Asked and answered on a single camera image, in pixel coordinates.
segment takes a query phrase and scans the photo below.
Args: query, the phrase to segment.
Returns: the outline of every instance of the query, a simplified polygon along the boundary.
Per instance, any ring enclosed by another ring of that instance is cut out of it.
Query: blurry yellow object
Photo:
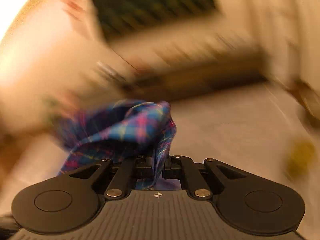
[[[286,166],[289,179],[296,179],[305,175],[314,157],[315,146],[311,140],[306,138],[295,139]]]

